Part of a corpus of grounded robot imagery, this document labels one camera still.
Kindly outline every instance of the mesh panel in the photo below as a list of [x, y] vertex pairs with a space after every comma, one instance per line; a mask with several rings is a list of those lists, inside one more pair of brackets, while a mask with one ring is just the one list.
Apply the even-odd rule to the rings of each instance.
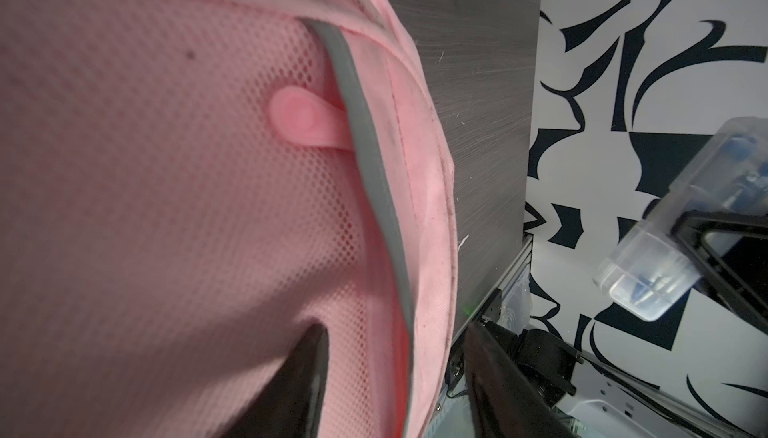
[[318, 40], [212, 0], [0, 10], [3, 435], [215, 436], [319, 319], [320, 433], [372, 436], [353, 156], [264, 114], [338, 104]]

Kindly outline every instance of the scratch on table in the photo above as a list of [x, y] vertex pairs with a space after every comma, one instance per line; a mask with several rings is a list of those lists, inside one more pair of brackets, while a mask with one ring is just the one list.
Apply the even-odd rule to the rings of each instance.
[[468, 238], [469, 238], [469, 233], [467, 233], [466, 237], [464, 237], [464, 239], [462, 239], [462, 242], [458, 244], [458, 250], [462, 249], [462, 245], [464, 245], [464, 242], [467, 241]]

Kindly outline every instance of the pink backpack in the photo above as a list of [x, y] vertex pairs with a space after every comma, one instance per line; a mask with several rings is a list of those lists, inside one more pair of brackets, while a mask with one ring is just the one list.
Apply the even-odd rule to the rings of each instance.
[[3, 436], [220, 436], [312, 323], [319, 436], [419, 436], [453, 163], [387, 0], [0, 0]]

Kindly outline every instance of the pink bag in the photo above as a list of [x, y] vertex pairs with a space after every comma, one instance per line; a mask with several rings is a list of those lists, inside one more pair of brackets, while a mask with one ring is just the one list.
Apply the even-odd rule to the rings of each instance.
[[320, 436], [419, 436], [453, 163], [387, 0], [0, 0], [3, 436], [218, 436], [312, 322]]

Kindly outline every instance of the gray wooden table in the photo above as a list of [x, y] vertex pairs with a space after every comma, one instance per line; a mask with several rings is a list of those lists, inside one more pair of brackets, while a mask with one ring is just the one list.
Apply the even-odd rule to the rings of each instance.
[[521, 249], [539, 0], [389, 0], [456, 163], [457, 323]]

